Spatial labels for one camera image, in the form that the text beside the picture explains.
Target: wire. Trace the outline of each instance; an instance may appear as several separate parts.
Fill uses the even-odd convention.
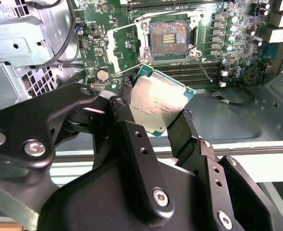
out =
[[[50,67],[58,68],[61,66],[62,68],[78,68],[78,69],[85,69],[83,64],[53,64]]]
[[[83,70],[79,73],[77,73],[76,75],[72,76],[71,78],[69,78],[66,82],[62,83],[61,85],[59,86],[65,86],[65,85],[69,85],[71,83],[75,83],[75,82],[79,82],[80,80],[86,78],[87,75],[86,75],[86,71]]]
[[[35,8],[37,10],[43,10],[43,9],[48,9],[48,8],[53,8],[61,3],[62,0],[57,0],[53,4],[50,5],[41,5],[40,3],[34,2],[34,1],[27,1],[26,5],[30,6],[32,8]]]
[[[240,85],[240,88],[242,88],[250,96],[250,99],[243,102],[243,103],[231,102],[230,100],[224,98],[223,95],[220,92],[214,92],[212,94],[212,96],[218,97],[223,103],[226,103],[226,104],[229,104],[229,105],[232,105],[232,106],[245,106],[245,105],[248,105],[248,104],[254,102],[254,99],[255,99],[254,94],[249,89],[245,88],[242,85]]]
[[[75,56],[73,57],[73,59],[71,60],[68,60],[68,61],[62,61],[62,60],[57,60],[57,62],[61,63],[61,64],[70,64],[72,62],[74,62],[78,55],[79,55],[79,37],[78,37],[78,33],[76,33],[76,41],[77,41],[77,47],[76,47],[76,53],[75,53]]]
[[[69,43],[71,41],[71,37],[74,35],[74,30],[75,30],[75,25],[76,25],[76,15],[75,15],[74,7],[72,5],[71,0],[66,0],[66,2],[68,4],[68,8],[69,8],[69,11],[70,11],[70,14],[71,14],[71,20],[72,20],[68,35],[65,38],[63,45],[61,46],[59,51],[54,55],[54,57],[52,57],[49,61],[45,62],[44,64],[36,66],[36,68],[41,69],[41,68],[50,66],[54,62],[56,62],[64,54],[65,50],[69,46]]]

